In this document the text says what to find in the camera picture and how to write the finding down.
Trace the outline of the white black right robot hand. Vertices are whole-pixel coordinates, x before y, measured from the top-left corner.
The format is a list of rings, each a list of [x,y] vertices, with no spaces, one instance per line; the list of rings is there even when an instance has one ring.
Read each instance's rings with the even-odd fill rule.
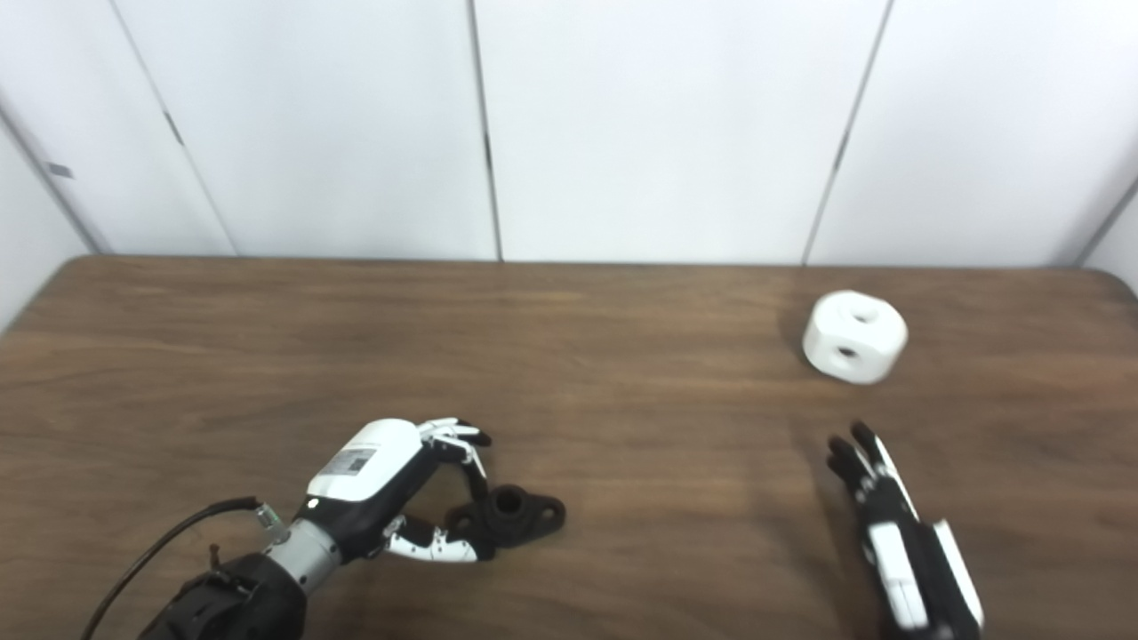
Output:
[[[828,469],[853,503],[882,639],[980,639],[986,615],[946,519],[924,520],[885,442],[861,420],[828,438]]]

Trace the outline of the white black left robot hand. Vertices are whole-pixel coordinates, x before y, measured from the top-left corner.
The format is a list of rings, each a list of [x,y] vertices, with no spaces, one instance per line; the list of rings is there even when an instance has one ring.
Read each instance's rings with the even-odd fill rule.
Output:
[[[324,532],[343,564],[387,552],[419,563],[490,563],[495,547],[404,512],[439,467],[455,465],[472,499],[489,493],[478,454],[488,434],[459,418],[366,424],[310,479],[297,518]]]

